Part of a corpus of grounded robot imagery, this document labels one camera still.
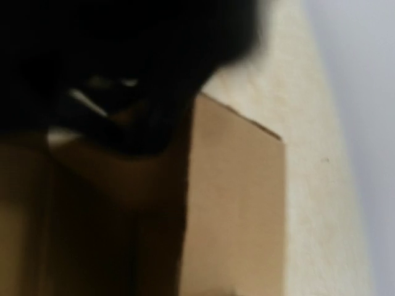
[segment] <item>light gray background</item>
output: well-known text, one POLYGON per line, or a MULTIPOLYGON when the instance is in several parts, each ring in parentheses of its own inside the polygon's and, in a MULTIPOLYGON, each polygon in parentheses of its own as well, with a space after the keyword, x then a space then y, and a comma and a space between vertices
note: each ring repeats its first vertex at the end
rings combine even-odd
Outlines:
POLYGON ((395 295, 395 1, 304 0, 337 99, 379 296, 395 295))

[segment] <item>box flap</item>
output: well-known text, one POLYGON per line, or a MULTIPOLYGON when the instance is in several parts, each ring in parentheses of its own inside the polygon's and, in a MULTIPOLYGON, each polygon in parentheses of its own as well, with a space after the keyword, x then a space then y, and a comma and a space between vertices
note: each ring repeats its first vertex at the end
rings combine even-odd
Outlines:
POLYGON ((181 295, 282 295, 285 149, 201 97, 189 161, 181 295))

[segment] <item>brown cardboard surface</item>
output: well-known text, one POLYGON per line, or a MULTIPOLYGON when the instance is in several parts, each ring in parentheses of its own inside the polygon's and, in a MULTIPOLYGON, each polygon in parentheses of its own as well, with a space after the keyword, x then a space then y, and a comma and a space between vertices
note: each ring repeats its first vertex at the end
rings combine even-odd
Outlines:
POLYGON ((39 289, 52 165, 26 148, 0 144, 0 295, 39 289))
POLYGON ((16 212, 17 203, 0 203, 0 240, 8 241, 0 295, 32 295, 18 291, 27 286, 19 273, 37 270, 33 295, 282 296, 283 144, 204 96, 193 113, 192 135, 187 118, 152 159, 79 140, 51 151, 62 168, 7 148, 1 192, 41 201, 16 212), (27 256, 26 245, 39 246, 27 256))
POLYGON ((282 295, 283 144, 217 103, 195 110, 181 295, 282 295))

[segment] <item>cardboard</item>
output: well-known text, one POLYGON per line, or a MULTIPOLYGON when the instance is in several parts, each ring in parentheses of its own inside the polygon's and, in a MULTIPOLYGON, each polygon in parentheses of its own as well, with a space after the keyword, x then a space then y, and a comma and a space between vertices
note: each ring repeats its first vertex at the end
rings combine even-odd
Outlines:
POLYGON ((192 113, 157 158, 0 145, 0 295, 282 296, 284 145, 192 113))

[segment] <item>wall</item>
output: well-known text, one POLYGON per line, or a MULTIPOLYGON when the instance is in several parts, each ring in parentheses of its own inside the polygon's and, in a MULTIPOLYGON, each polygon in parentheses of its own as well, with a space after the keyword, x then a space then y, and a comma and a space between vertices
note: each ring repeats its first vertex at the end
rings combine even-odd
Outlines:
POLYGON ((395 295, 395 1, 304 2, 337 98, 378 295, 395 295))

